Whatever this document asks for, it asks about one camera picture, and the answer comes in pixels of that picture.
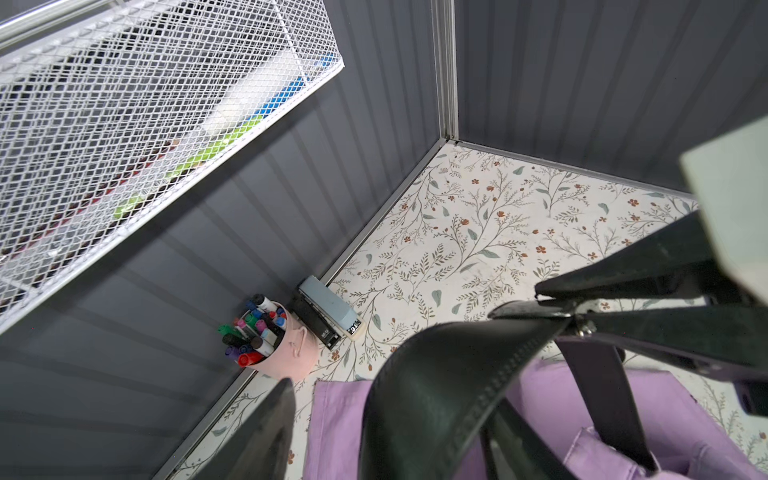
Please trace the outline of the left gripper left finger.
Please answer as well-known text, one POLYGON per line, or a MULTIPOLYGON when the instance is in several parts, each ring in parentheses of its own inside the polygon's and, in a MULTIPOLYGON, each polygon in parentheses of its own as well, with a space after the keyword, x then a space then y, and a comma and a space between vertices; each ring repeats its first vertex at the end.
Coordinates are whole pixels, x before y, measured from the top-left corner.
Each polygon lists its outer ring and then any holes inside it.
POLYGON ((283 479, 295 412, 293 384, 284 378, 193 479, 283 479))

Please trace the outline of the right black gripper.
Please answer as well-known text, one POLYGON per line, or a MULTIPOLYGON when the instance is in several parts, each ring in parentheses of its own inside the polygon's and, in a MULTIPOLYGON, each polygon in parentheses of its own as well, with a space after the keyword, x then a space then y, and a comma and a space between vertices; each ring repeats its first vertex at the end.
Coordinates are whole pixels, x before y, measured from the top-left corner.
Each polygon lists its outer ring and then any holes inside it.
POLYGON ((541 281, 557 300, 648 300, 654 313, 598 314, 603 336, 653 359, 734 385, 742 409, 767 414, 767 305, 719 266, 699 212, 589 266, 541 281))

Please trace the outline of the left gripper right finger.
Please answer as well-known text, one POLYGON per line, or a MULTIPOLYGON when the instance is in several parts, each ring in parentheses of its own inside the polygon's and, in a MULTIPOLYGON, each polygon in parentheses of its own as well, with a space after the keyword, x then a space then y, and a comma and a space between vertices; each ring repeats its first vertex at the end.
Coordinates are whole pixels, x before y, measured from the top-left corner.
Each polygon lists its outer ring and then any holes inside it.
POLYGON ((507 399, 485 421, 480 442, 488 479, 576 479, 507 399))

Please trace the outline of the black leather belt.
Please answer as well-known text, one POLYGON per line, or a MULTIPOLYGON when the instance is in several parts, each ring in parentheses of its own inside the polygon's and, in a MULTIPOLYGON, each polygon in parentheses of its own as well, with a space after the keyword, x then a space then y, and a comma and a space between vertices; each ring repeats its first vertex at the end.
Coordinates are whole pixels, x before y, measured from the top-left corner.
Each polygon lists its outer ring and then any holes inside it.
POLYGON ((411 337, 372 383, 359 477, 452 478, 510 384, 551 341, 601 440, 656 470, 619 351, 596 339, 598 314, 558 301, 510 302, 485 321, 442 323, 411 337))

